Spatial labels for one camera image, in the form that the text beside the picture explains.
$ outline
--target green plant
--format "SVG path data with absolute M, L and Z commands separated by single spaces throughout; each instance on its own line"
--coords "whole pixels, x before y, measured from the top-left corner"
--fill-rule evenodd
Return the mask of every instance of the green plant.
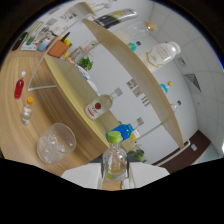
M 81 58 L 79 63 L 78 63 L 78 65 L 81 66 L 86 71 L 89 71 L 92 68 L 92 66 L 93 66 L 93 62 L 91 62 L 89 60 L 89 57 Z
M 144 151 L 141 149 L 137 149 L 136 151 L 129 151 L 128 154 L 138 159 L 140 162 L 144 161 Z

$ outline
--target wall shelf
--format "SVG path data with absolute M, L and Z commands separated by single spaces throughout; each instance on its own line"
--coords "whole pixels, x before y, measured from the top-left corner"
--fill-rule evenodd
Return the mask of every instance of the wall shelf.
M 172 136 L 180 148 L 184 147 L 182 135 L 176 117 L 165 94 L 144 65 L 141 59 L 118 37 L 100 25 L 83 19 L 82 22 L 88 27 L 95 38 L 102 44 L 127 70 L 132 78 L 138 83 L 142 92 L 149 99 L 161 124 Z

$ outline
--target cup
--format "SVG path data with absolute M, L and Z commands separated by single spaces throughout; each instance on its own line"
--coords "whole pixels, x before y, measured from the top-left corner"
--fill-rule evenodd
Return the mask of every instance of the cup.
M 61 123 L 50 126 L 37 144 L 37 154 L 48 164 L 54 164 L 72 153 L 76 148 L 76 138 L 69 127 Z

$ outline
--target yellow object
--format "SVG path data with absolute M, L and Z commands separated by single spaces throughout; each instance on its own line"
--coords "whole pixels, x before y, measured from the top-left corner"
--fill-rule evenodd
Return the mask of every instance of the yellow object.
M 31 105 L 31 104 L 33 103 L 33 97 L 28 97 L 28 98 L 27 98 L 27 103 L 28 103 L 29 105 Z
M 67 52 L 65 53 L 65 55 L 64 55 L 64 58 L 68 58 L 69 55 L 70 55 L 70 52 L 67 51 Z

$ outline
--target bottle cap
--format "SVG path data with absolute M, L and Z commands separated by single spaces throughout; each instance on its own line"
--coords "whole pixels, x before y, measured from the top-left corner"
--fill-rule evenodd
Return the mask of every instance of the bottle cap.
M 23 72 L 21 73 L 21 77 L 24 77 L 25 75 L 26 75 L 26 72 L 23 71 Z
M 177 54 L 181 52 L 180 46 L 176 42 L 170 41 L 168 44 L 171 44 L 176 49 Z
M 29 105 L 31 105 L 32 103 L 33 103 L 33 97 L 28 97 L 27 98 L 27 103 L 29 104 Z
M 168 85 L 169 85 L 169 86 L 172 86 L 172 85 L 173 85 L 173 83 L 172 83 L 171 81 L 169 81 L 169 82 L 168 82 Z
M 119 142 L 121 142 L 121 133 L 119 131 L 110 131 L 108 133 L 108 141 L 110 143 L 119 143 Z

